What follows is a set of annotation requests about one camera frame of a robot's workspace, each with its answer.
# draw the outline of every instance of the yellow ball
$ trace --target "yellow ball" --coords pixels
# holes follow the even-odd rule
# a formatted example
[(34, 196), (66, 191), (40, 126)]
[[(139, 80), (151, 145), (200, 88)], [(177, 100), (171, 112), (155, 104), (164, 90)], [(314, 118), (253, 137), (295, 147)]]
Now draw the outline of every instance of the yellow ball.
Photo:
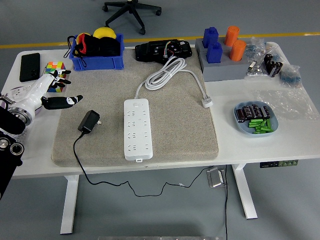
[(100, 27), (97, 30), (94, 31), (93, 36), (100, 39), (103, 37), (109, 37), (109, 38), (113, 38), (116, 39), (116, 34), (115, 31), (113, 31), (110, 27)]

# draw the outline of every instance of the black bag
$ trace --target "black bag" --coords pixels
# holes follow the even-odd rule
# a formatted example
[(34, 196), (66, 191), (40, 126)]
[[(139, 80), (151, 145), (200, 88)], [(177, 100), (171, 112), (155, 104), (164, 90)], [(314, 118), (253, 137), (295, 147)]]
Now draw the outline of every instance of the black bag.
[[(72, 48), (70, 43), (70, 39), (76, 38), (75, 36), (69, 36), (67, 38), (68, 42), (68, 51), (63, 56), (66, 58)], [(84, 67), (87, 66), (83, 57), (114, 57), (120, 56), (121, 54), (121, 46), (120, 42), (116, 39), (108, 36), (104, 36), (101, 38), (97, 38), (85, 33), (82, 33), (78, 38), (79, 43), (74, 46), (74, 50), (72, 51), (72, 55), (75, 57), (81, 58), (81, 62)]]

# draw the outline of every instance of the chair wheel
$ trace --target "chair wheel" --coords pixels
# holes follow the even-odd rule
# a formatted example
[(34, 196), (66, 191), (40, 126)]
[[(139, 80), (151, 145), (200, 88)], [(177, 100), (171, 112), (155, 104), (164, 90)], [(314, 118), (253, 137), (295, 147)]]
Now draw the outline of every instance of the chair wheel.
[(146, 34), (146, 30), (143, 29), (143, 28), (141, 28), (140, 31), (139, 31), (139, 33), (140, 33), (141, 35), (145, 35), (145, 34)]

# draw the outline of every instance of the rubik's cube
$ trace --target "rubik's cube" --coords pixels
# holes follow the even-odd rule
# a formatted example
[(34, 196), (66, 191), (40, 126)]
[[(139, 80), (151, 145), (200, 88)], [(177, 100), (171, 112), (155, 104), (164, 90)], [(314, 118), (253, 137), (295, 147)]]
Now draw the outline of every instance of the rubik's cube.
[[(55, 70), (60, 70), (60, 69), (66, 69), (65, 67), (65, 64), (63, 61), (50, 61), (48, 62), (48, 64), (46, 65), (45, 67), (45, 70), (44, 70), (44, 73), (47, 74), (47, 73), (50, 73), (50, 72), (54, 72)], [(60, 78), (66, 78), (66, 74), (60, 74), (59, 77)], [(63, 91), (63, 87), (56, 87), (56, 88), (53, 88), (53, 87), (50, 87), (48, 92), (49, 93), (61, 93)]]

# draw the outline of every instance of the gray felt mat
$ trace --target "gray felt mat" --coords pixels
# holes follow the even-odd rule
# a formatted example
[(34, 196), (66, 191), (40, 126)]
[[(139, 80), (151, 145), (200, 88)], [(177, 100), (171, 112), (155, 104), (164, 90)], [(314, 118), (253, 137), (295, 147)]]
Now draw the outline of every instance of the gray felt mat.
[[(84, 166), (127, 166), (124, 154), (124, 101), (134, 99), (139, 84), (160, 70), (155, 62), (138, 62), (135, 52), (123, 52), (123, 70), (72, 71), (66, 96), (83, 95), (83, 100), (61, 113), (52, 150), (53, 162), (61, 167), (78, 166), (73, 143), (78, 126), (89, 110), (100, 114), (101, 125), (76, 144)], [(204, 85), (199, 59), (193, 49), (185, 69), (193, 71)], [(218, 155), (216, 132), (210, 110), (203, 108), (202, 93), (194, 77), (178, 72), (161, 89), (139, 91), (149, 101), (153, 157), (144, 163), (211, 160)]]

